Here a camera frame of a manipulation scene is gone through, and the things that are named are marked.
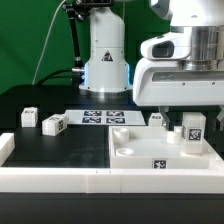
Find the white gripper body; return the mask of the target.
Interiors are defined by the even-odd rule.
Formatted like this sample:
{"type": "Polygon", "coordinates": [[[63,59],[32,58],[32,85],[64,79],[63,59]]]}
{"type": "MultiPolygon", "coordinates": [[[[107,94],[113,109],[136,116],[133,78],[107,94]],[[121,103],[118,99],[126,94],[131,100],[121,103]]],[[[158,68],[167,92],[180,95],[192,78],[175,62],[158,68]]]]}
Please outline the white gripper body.
{"type": "Polygon", "coordinates": [[[169,32],[141,44],[133,80],[139,106],[224,104],[224,40],[169,32]]]}

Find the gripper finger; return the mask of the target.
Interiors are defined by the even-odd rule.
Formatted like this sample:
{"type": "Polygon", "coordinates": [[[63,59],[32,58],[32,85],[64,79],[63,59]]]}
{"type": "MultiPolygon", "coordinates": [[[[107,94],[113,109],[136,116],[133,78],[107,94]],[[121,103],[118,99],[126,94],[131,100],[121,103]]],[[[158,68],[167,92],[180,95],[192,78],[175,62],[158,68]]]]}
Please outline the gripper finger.
{"type": "Polygon", "coordinates": [[[159,113],[161,114],[163,120],[164,120],[164,124],[163,126],[166,128],[166,129],[169,129],[169,126],[170,126],[170,119],[167,115],[167,113],[169,112],[169,107],[168,106],[159,106],[158,107],[158,110],[159,110],[159,113]]]}
{"type": "Polygon", "coordinates": [[[219,125],[219,130],[223,131],[224,130],[224,105],[220,106],[220,112],[217,115],[217,122],[219,125]]]}

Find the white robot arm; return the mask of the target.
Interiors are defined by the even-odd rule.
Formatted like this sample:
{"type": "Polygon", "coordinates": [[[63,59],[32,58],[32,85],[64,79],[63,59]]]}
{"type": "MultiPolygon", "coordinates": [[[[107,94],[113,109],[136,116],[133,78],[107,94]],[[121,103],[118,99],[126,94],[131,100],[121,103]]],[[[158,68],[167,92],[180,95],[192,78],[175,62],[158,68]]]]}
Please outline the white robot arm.
{"type": "Polygon", "coordinates": [[[224,106],[224,0],[150,0],[170,31],[141,43],[138,106],[224,106]]]}

